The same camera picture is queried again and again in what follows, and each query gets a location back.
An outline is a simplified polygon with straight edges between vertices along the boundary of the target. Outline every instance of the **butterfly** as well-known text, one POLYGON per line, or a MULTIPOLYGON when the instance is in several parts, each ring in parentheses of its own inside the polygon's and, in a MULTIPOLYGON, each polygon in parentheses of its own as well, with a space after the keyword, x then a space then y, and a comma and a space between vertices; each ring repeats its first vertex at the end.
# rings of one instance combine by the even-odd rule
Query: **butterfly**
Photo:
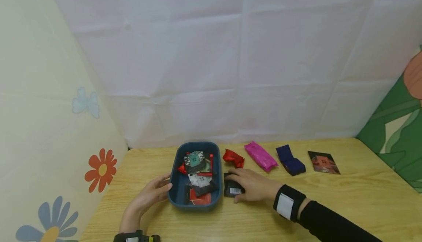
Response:
POLYGON ((80 87, 77 90, 77 97, 72 101, 72 112, 80 114, 88 110, 95 118, 100 118, 100 106, 98 105, 97 93, 91 92, 89 99, 85 95, 85 88, 80 87))

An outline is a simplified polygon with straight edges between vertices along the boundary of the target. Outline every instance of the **pink wrapped package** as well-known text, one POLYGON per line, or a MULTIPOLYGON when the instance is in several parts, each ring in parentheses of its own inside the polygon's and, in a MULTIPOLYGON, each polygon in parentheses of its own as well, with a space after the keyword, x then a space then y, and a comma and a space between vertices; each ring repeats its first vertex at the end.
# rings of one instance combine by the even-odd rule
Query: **pink wrapped package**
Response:
POLYGON ((269 172, 272 167, 278 166, 275 159, 255 141, 245 145, 245 150, 253 161, 266 172, 269 172))

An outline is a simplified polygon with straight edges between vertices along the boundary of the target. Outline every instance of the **green panel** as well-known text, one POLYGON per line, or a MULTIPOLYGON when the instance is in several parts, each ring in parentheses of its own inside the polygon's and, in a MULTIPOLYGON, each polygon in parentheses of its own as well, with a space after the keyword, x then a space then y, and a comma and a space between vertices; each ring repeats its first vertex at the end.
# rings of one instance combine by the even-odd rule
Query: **green panel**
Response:
POLYGON ((422 193, 421 103, 409 94, 400 76, 356 138, 422 193), (385 142, 385 124, 408 114, 406 122, 385 142), (384 144, 386 153, 380 154, 384 144))

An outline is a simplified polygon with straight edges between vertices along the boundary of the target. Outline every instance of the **wooden table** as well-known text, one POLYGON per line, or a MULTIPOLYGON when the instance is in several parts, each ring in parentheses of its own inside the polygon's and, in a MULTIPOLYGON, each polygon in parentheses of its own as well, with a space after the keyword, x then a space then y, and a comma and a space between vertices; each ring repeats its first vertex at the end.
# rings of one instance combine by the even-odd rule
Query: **wooden table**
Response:
MULTIPOLYGON (((222 155, 228 148, 244 156, 245 168, 295 187, 383 241, 422 241, 422 196, 363 143, 357 139, 261 143, 273 157, 277 157, 275 148, 285 144, 305 164, 306 173, 292 177, 279 166, 267 174, 243 144, 219 148, 222 155), (341 175, 314 172, 308 150, 331 153, 341 175)), ((150 180, 171 170, 176 150, 130 150, 80 241, 113 241, 126 205, 150 180)), ((231 167, 223 161, 223 171, 231 167)), ((141 228, 148 235, 159 234, 163 242, 317 241, 264 203, 233 204, 233 198, 226 197, 208 213, 181 212, 163 202, 144 215, 141 228)))

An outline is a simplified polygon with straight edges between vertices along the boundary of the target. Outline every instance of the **right hand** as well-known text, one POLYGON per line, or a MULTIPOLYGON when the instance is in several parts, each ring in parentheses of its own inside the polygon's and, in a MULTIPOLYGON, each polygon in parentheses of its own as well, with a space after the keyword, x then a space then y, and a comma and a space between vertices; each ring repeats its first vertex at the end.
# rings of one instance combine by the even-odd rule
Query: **right hand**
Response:
POLYGON ((244 194, 236 195, 234 203, 239 201, 274 201, 278 190, 283 184, 270 180, 250 169, 230 169, 231 175, 226 177, 227 180, 236 181, 244 189, 244 194))

